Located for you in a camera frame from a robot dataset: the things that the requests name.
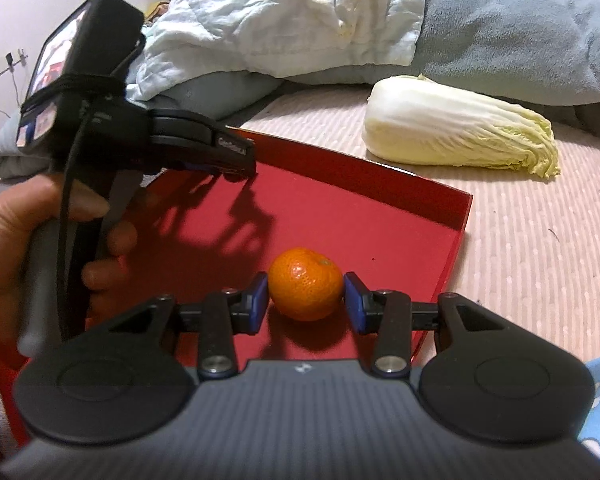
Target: white cloth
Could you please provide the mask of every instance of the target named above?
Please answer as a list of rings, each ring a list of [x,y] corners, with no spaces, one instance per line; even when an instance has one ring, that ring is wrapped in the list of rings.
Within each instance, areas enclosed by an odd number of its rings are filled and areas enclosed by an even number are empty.
[[[425,0],[171,0],[146,30],[127,95],[147,100],[212,72],[289,77],[345,65],[408,66]]]

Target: tangerine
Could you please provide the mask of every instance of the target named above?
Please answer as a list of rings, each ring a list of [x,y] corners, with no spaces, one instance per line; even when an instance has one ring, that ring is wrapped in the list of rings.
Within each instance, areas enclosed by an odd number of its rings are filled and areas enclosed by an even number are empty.
[[[289,249],[269,267],[269,295],[274,306],[298,321],[327,317],[339,306],[343,290],[338,266],[311,249]]]

